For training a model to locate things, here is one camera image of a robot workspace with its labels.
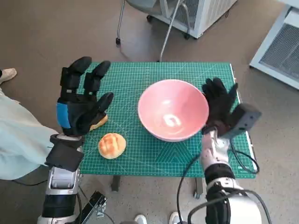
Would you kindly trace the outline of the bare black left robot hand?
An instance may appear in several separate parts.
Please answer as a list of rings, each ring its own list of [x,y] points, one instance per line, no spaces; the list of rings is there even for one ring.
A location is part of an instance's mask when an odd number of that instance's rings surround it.
[[[100,126],[107,117],[106,110],[114,94],[105,93],[97,99],[101,80],[110,68],[110,61],[103,61],[91,72],[86,72],[92,58],[84,56],[61,72],[61,93],[57,100],[57,121],[67,136],[80,137]]]

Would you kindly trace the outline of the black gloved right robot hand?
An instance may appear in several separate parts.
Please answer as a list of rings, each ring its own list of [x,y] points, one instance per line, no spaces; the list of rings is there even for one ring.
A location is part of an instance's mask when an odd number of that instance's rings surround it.
[[[227,90],[220,78],[206,79],[205,84],[202,85],[202,90],[209,106],[207,126],[211,126],[216,122],[226,124],[237,97],[237,89],[238,83],[235,83],[230,90]]]

